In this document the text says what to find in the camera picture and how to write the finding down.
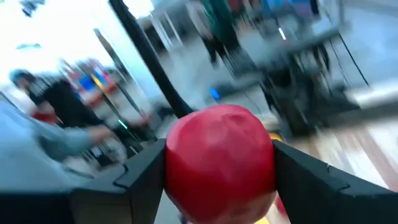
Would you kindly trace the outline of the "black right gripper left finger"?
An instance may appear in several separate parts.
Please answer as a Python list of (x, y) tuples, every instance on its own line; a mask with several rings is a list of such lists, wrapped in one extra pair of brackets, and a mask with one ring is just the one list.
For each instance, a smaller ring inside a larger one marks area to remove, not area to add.
[(165, 139), (73, 190), (74, 224), (154, 224), (164, 189)]

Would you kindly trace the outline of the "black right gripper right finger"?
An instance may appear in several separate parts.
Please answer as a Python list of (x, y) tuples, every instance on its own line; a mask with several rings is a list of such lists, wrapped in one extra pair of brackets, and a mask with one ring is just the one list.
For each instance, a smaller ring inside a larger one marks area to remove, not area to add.
[(372, 183), (273, 141), (276, 187), (291, 224), (365, 224)]

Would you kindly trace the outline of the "red apple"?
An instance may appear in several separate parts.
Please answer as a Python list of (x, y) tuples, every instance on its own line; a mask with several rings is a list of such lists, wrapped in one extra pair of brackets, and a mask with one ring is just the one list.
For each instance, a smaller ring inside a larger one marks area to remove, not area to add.
[(254, 224), (276, 194), (274, 148), (249, 110), (216, 105), (188, 114), (165, 144), (165, 191), (192, 224)]

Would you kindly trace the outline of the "person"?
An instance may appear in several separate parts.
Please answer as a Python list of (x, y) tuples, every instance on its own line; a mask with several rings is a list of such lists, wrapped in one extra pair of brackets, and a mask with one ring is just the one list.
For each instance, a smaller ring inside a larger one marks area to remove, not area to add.
[(0, 101), (0, 182), (36, 176), (93, 179), (89, 173), (69, 168), (62, 161), (82, 155), (119, 130), (104, 124), (64, 129)]
[(104, 125), (79, 98), (79, 94), (62, 74), (44, 72), (32, 74), (28, 70), (9, 72), (10, 81), (27, 93), (40, 112), (54, 112), (65, 128)]
[(217, 57), (224, 58), (241, 48), (227, 0), (187, 0), (186, 7), (212, 66), (217, 66)]

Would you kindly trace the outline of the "black equipment stand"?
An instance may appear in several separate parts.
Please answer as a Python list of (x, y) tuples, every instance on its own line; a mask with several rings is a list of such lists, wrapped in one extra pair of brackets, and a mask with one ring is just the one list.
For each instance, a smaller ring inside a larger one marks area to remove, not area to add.
[(304, 51), (324, 53), (328, 65), (324, 42), (340, 35), (332, 28), (298, 42), (292, 42), (281, 51), (282, 65), (270, 69), (261, 81), (262, 90), (269, 106), (273, 106), (281, 123), (293, 136), (304, 136), (329, 116), (360, 109), (360, 106), (345, 95), (345, 86), (329, 86), (323, 77), (323, 69), (301, 67), (297, 57)]

